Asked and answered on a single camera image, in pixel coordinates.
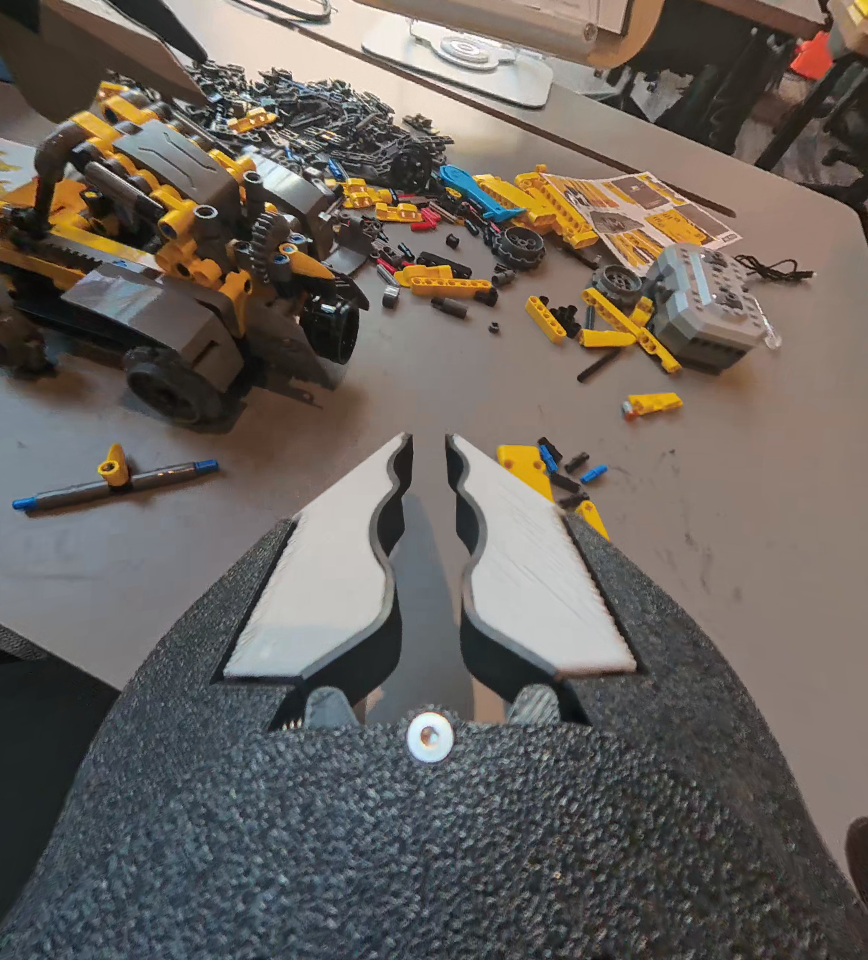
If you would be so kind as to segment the yellow holed panel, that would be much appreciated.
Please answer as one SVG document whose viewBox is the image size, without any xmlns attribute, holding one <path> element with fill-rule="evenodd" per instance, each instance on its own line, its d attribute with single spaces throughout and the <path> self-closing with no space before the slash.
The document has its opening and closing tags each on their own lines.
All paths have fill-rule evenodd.
<svg viewBox="0 0 868 960">
<path fill-rule="evenodd" d="M 604 539 L 609 540 L 608 530 L 590 499 L 586 486 L 562 470 L 560 452 L 555 450 L 547 439 L 542 438 L 535 446 L 500 445 L 496 451 L 496 459 L 504 470 L 522 481 L 547 502 L 563 512 L 585 520 L 588 526 Z M 584 492 L 571 494 L 553 487 L 548 479 L 548 474 L 551 473 L 560 473 L 572 478 L 583 486 Z"/>
</svg>

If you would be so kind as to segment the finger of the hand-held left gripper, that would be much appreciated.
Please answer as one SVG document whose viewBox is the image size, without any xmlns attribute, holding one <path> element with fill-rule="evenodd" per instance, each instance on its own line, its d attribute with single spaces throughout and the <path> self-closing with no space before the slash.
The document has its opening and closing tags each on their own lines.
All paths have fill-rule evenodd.
<svg viewBox="0 0 868 960">
<path fill-rule="evenodd" d="M 163 1 L 113 1 L 113 6 L 127 18 L 147 28 L 161 41 L 201 65 L 208 54 Z"/>
<path fill-rule="evenodd" d="M 0 60 L 27 104 L 56 123 L 89 107 L 113 75 L 204 105 L 177 54 L 113 1 L 0 1 Z"/>
</svg>

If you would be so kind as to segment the yellow seven-hole beam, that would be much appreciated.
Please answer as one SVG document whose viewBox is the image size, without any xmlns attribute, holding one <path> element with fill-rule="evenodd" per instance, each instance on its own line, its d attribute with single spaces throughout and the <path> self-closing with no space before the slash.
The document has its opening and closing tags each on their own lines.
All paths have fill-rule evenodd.
<svg viewBox="0 0 868 960">
<path fill-rule="evenodd" d="M 455 300 L 471 300 L 479 289 L 491 284 L 485 279 L 452 279 L 441 283 L 432 280 L 415 280 L 410 288 L 412 294 L 418 297 L 431 299 L 433 297 L 452 298 Z"/>
</svg>

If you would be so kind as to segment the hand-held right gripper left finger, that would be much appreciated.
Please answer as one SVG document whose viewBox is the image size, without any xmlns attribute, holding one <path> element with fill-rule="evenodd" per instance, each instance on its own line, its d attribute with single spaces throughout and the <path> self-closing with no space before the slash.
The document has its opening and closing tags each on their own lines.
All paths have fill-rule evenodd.
<svg viewBox="0 0 868 960">
<path fill-rule="evenodd" d="M 400 433 L 292 519 L 223 666 L 226 682 L 365 700 L 398 664 L 402 624 L 391 555 L 405 531 L 413 436 Z"/>
</svg>

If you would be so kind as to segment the yellow tube beam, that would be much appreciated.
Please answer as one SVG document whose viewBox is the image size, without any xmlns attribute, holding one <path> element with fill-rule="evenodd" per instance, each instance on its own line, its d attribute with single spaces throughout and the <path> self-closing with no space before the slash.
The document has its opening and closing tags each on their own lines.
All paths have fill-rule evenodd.
<svg viewBox="0 0 868 960">
<path fill-rule="evenodd" d="M 645 327 L 638 330 L 635 335 L 636 341 L 646 354 L 656 358 L 661 368 L 670 376 L 676 375 L 681 370 L 680 362 L 659 342 L 656 337 Z"/>
</svg>

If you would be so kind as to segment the dark grey toothed hub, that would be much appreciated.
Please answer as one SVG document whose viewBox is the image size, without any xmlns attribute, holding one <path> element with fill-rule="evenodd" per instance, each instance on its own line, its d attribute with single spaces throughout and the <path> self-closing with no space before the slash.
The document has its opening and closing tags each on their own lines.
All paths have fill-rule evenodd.
<svg viewBox="0 0 868 960">
<path fill-rule="evenodd" d="M 546 257 L 540 234 L 519 225 L 509 225 L 491 233 L 490 247 L 496 262 L 515 272 L 536 270 Z"/>
</svg>

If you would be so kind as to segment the yellow sticker sheet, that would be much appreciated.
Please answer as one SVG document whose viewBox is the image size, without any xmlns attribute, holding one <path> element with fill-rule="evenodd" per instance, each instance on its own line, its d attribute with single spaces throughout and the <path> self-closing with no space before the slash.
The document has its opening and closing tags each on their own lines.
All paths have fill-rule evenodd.
<svg viewBox="0 0 868 960">
<path fill-rule="evenodd" d="M 740 233 L 649 172 L 608 178 L 544 173 L 619 265 L 644 277 L 663 251 L 687 244 L 719 251 Z"/>
</svg>

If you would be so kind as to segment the long yellow curved panel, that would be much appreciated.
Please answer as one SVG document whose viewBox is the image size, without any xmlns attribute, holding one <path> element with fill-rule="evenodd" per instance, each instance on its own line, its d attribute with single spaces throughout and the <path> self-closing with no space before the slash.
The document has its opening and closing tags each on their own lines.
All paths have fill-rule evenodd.
<svg viewBox="0 0 868 960">
<path fill-rule="evenodd" d="M 538 234 L 554 231 L 558 217 L 554 208 L 543 196 L 524 191 L 494 174 L 476 174 L 474 180 L 479 189 L 506 210 L 522 209 L 512 218 L 517 226 L 533 230 Z"/>
</svg>

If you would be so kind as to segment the yellow panel with red pin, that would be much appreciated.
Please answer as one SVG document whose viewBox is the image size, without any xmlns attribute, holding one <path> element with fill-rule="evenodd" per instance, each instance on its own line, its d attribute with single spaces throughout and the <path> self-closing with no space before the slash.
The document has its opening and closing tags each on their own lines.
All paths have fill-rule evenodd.
<svg viewBox="0 0 868 960">
<path fill-rule="evenodd" d="M 622 413 L 629 422 L 654 414 L 668 413 L 682 408 L 680 397 L 674 392 L 629 394 L 622 403 Z"/>
</svg>

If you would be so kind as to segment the blue brick separator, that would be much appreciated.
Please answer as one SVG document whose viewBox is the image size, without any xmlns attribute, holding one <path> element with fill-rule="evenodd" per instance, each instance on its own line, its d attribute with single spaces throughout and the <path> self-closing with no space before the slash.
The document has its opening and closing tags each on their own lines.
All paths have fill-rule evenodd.
<svg viewBox="0 0 868 960">
<path fill-rule="evenodd" d="M 469 203 L 476 205 L 482 218 L 492 224 L 510 222 L 526 213 L 522 207 L 504 206 L 497 198 L 478 185 L 474 176 L 464 169 L 451 164 L 441 165 L 438 170 L 440 183 L 453 189 Z"/>
</svg>

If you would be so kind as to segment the black office chair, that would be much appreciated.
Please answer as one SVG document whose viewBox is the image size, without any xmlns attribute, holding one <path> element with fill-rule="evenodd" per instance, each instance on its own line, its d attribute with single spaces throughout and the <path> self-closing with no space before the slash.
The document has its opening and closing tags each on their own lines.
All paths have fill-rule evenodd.
<svg viewBox="0 0 868 960">
<path fill-rule="evenodd" d="M 653 123 L 725 155 L 762 93 L 785 71 L 797 40 L 739 14 L 698 1 L 665 2 L 656 29 L 629 61 L 631 76 L 597 99 L 648 120 L 632 97 L 635 79 L 667 71 L 690 82 Z"/>
</svg>

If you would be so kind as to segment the black round wheel piece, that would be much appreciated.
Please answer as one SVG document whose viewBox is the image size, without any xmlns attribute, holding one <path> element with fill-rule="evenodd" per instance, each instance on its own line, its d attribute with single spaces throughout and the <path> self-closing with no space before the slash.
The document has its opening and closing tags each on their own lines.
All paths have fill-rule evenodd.
<svg viewBox="0 0 868 960">
<path fill-rule="evenodd" d="M 427 186 L 434 166 L 430 151 L 423 145 L 404 144 L 391 154 L 386 174 L 395 191 L 419 194 Z"/>
</svg>

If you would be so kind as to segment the white stand base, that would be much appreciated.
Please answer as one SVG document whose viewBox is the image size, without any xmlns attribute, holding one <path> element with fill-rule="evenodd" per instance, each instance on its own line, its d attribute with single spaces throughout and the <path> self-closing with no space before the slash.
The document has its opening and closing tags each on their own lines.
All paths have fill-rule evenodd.
<svg viewBox="0 0 868 960">
<path fill-rule="evenodd" d="M 396 14 L 382 14 L 361 46 L 410 73 L 528 110 L 546 106 L 553 83 L 540 54 Z"/>
</svg>

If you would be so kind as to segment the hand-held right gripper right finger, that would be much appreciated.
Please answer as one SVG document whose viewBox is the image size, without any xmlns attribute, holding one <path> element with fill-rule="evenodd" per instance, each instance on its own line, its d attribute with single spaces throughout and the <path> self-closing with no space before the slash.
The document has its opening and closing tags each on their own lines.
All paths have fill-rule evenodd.
<svg viewBox="0 0 868 960">
<path fill-rule="evenodd" d="M 567 516 L 459 434 L 444 439 L 468 671 L 512 704 L 529 686 L 572 705 L 576 682 L 632 675 L 637 661 L 567 525 Z"/>
</svg>

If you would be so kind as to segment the grey battery box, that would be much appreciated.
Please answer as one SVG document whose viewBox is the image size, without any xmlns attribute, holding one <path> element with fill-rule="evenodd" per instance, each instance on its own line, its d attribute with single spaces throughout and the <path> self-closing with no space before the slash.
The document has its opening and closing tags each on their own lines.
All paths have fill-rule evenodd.
<svg viewBox="0 0 868 960">
<path fill-rule="evenodd" d="M 755 298 L 740 266 L 718 251 L 668 246 L 645 277 L 648 329 L 682 366 L 720 374 L 764 346 L 748 314 Z"/>
</svg>

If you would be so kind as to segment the long yellow holed beam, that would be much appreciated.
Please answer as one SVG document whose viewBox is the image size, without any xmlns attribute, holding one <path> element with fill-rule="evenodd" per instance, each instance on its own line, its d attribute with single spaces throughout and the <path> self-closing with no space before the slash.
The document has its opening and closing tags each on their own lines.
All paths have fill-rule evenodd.
<svg viewBox="0 0 868 960">
<path fill-rule="evenodd" d="M 597 289 L 593 287 L 584 289 L 582 299 L 593 314 L 603 320 L 614 331 L 627 333 L 634 339 L 643 332 L 641 326 L 623 314 L 617 306 Z"/>
</svg>

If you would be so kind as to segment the red plastic object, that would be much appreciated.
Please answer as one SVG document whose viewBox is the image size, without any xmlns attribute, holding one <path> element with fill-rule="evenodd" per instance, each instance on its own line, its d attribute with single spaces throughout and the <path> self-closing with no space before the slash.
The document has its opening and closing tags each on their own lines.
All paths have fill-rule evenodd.
<svg viewBox="0 0 868 960">
<path fill-rule="evenodd" d="M 829 32 L 820 30 L 811 39 L 801 42 L 788 69 L 800 78 L 817 82 L 824 78 L 833 65 L 828 49 Z"/>
</svg>

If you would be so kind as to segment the person's black clothing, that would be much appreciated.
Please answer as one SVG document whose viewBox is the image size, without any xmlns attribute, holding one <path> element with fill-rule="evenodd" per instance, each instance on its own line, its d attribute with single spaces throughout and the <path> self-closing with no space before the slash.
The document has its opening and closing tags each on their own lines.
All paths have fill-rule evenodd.
<svg viewBox="0 0 868 960">
<path fill-rule="evenodd" d="M 0 624 L 0 923 L 35 870 L 119 695 Z"/>
</svg>

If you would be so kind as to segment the black axle with blue ends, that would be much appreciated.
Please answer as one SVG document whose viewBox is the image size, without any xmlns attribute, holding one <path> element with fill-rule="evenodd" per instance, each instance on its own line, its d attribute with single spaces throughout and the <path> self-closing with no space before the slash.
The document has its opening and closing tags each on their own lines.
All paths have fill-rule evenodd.
<svg viewBox="0 0 868 960">
<path fill-rule="evenodd" d="M 183 462 L 137 472 L 126 451 L 114 443 L 96 468 L 98 479 L 15 499 L 14 511 L 27 515 L 90 506 L 95 503 L 127 498 L 132 495 L 193 482 L 218 474 L 221 466 L 215 459 Z"/>
</svg>

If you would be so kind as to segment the long yellow beam assembly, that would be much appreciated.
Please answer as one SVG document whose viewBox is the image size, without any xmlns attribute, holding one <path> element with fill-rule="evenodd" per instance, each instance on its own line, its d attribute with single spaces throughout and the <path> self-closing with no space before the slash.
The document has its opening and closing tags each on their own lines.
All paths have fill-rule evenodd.
<svg viewBox="0 0 868 960">
<path fill-rule="evenodd" d="M 554 231 L 560 239 L 575 251 L 593 247 L 600 239 L 584 214 L 577 210 L 560 189 L 550 184 L 545 177 L 546 168 L 541 164 L 533 173 L 518 174 L 514 184 L 535 205 L 546 205 L 555 217 Z"/>
</svg>

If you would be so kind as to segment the small clear-handled screwdriver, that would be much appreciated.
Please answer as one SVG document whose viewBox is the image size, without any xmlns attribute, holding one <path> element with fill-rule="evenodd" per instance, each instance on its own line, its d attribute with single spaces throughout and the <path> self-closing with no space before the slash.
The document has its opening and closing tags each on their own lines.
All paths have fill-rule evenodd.
<svg viewBox="0 0 868 960">
<path fill-rule="evenodd" d="M 781 347 L 782 339 L 763 313 L 760 303 L 755 297 L 749 297 L 748 307 L 749 317 L 752 323 L 758 327 L 760 339 L 766 349 L 771 352 L 778 351 Z"/>
</svg>

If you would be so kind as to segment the short yellow holed beam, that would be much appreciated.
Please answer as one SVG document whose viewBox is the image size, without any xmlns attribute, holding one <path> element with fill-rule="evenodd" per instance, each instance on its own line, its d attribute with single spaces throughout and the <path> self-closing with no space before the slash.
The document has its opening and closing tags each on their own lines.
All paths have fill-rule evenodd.
<svg viewBox="0 0 868 960">
<path fill-rule="evenodd" d="M 531 295 L 525 302 L 525 311 L 544 336 L 555 345 L 560 345 L 567 337 L 567 332 L 550 311 L 546 301 L 540 296 Z"/>
</svg>

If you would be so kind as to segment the yellow grey brick vehicle model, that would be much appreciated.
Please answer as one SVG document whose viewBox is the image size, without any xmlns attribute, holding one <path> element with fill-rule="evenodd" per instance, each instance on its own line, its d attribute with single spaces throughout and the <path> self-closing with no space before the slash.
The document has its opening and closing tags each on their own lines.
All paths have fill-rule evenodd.
<svg viewBox="0 0 868 960">
<path fill-rule="evenodd" d="M 47 334 L 115 356 L 164 420 L 221 422 L 246 378 L 333 390 L 369 300 L 333 259 L 334 195 L 178 106 L 101 84 L 0 196 L 0 369 L 54 367 Z"/>
</svg>

